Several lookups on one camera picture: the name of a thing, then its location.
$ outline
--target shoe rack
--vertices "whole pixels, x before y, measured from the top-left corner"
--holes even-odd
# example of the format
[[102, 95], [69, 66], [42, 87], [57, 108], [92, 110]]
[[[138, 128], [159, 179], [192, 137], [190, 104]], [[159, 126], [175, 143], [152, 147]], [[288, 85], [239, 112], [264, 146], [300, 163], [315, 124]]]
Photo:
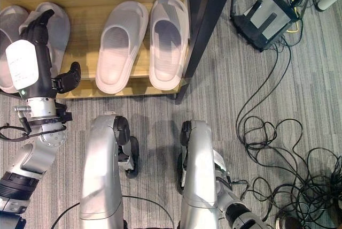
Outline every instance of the shoe rack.
[[[70, 64], [74, 61], [79, 62], [81, 65], [82, 80], [80, 85], [69, 93], [58, 95], [57, 98], [93, 98], [178, 92], [179, 86], [170, 91], [162, 91], [154, 88], [149, 81], [149, 30], [146, 32], [140, 51], [135, 59], [126, 88], [115, 95], [111, 95], [103, 93], [96, 87], [95, 74], [100, 37], [107, 17], [118, 4], [133, 0], [1, 0], [1, 9], [16, 4], [31, 11], [35, 10], [40, 3], [46, 1], [63, 7], [71, 22], [71, 33], [64, 54], [61, 73], [67, 72]], [[141, 2], [150, 11], [155, 0], [134, 1]]]
[[[191, 30], [183, 78], [175, 89], [170, 91], [158, 90], [149, 81], [150, 32], [147, 30], [126, 88], [115, 95], [109, 95], [101, 92], [95, 84], [100, 36], [107, 17], [121, 2], [138, 1], [150, 10], [155, 0], [0, 0], [0, 9], [16, 4], [27, 10], [35, 10], [38, 4], [47, 1], [63, 7], [71, 21], [71, 35], [64, 55], [61, 73], [67, 72], [73, 61], [79, 62], [82, 69], [80, 85], [67, 94], [58, 95], [58, 98], [176, 94], [176, 104], [181, 103], [227, 2], [227, 0], [186, 0], [186, 2], [181, 0], [188, 4]], [[1, 90], [0, 94], [19, 97], [19, 94], [10, 95]]]

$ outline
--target white slipper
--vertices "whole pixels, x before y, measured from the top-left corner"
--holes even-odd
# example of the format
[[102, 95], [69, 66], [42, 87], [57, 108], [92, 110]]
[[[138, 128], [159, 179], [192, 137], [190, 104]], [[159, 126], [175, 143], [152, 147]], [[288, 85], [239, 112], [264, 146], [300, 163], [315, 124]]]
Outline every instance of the white slipper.
[[156, 0], [150, 21], [150, 81], [171, 90], [181, 81], [188, 46], [189, 18], [180, 0]]
[[52, 9], [55, 13], [49, 19], [47, 28], [49, 32], [49, 41], [47, 47], [50, 50], [50, 58], [52, 63], [51, 77], [55, 78], [59, 75], [62, 66], [63, 56], [70, 35], [70, 21], [66, 12], [54, 3], [41, 3], [35, 11], [32, 11], [26, 21], [19, 27], [19, 33], [30, 24], [31, 21], [38, 18], [44, 11]]
[[6, 93], [16, 93], [9, 65], [6, 48], [19, 39], [19, 26], [25, 21], [28, 13], [19, 6], [9, 6], [0, 12], [0, 88]]
[[108, 94], [126, 86], [146, 33], [149, 13], [138, 2], [123, 2], [109, 15], [101, 35], [96, 85]]

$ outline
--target black metal frame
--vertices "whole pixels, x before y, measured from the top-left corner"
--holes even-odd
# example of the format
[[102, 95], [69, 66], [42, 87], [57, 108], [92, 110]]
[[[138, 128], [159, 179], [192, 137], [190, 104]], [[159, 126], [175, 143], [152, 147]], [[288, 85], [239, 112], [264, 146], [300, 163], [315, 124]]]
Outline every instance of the black metal frame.
[[[180, 92], [177, 94], [176, 104], [180, 104], [183, 100], [191, 78], [195, 74], [196, 68], [208, 45], [209, 39], [226, 2], [227, 0], [188, 0], [191, 25], [187, 58], [189, 63], [184, 73], [185, 83], [181, 86]], [[1, 89], [0, 94], [20, 98], [19, 94], [7, 94], [1, 91]]]

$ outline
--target floor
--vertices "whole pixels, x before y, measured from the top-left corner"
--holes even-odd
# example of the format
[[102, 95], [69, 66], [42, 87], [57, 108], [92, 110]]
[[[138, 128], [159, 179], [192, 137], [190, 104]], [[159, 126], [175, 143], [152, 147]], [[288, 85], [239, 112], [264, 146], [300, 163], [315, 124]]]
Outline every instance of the floor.
[[[238, 13], [255, 1], [238, 0]], [[62, 211], [79, 201], [88, 130], [91, 121], [107, 111], [128, 118], [131, 133], [140, 143], [141, 172], [131, 180], [120, 174], [123, 194], [160, 203], [176, 223], [180, 219], [181, 195], [176, 190], [175, 163], [181, 151], [178, 136], [185, 120], [200, 119], [211, 125], [214, 148], [223, 155], [234, 179], [252, 181], [262, 176], [271, 182], [272, 187], [289, 181], [286, 173], [255, 165], [237, 140], [235, 119], [238, 112], [269, 73], [275, 52], [259, 53], [246, 44], [229, 21], [229, 8], [228, 3], [181, 105], [175, 105], [169, 96], [66, 101], [74, 121], [67, 123], [68, 140], [39, 183], [24, 214], [27, 229], [50, 228]], [[314, 8], [307, 10], [303, 39], [292, 48], [293, 57], [284, 80], [253, 111], [254, 115], [274, 123], [285, 118], [301, 121], [304, 135], [298, 151], [302, 154], [313, 147], [323, 146], [342, 155], [341, 21], [342, 2], [323, 13]], [[292, 34], [286, 38], [295, 42], [298, 36]], [[279, 55], [280, 64], [286, 63], [288, 58], [285, 50]], [[0, 124], [19, 125], [12, 111], [18, 103], [20, 101], [0, 96]], [[290, 148], [294, 131], [289, 127], [285, 132], [278, 144]], [[4, 173], [21, 146], [21, 143], [1, 142], [0, 174]], [[263, 159], [268, 164], [279, 162], [272, 155], [265, 155]], [[329, 159], [326, 154], [315, 155], [314, 169], [328, 169]], [[245, 203], [260, 216], [266, 212], [266, 204], [258, 202], [251, 194], [247, 195]], [[124, 199], [124, 206], [129, 228], [171, 227], [165, 213], [154, 204]], [[78, 208], [71, 210], [59, 222], [58, 228], [78, 228], [78, 212]], [[220, 223], [221, 228], [228, 228], [226, 221]]]

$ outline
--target white label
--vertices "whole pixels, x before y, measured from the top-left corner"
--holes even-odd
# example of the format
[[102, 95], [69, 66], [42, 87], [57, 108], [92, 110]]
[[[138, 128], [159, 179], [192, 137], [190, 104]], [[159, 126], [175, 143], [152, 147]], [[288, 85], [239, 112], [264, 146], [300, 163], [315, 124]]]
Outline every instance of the white label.
[[218, 165], [222, 170], [227, 172], [226, 164], [224, 163], [223, 157], [216, 150], [213, 150], [213, 153], [215, 164]]
[[18, 40], [6, 48], [13, 85], [16, 90], [37, 82], [39, 77], [36, 48], [26, 40]]

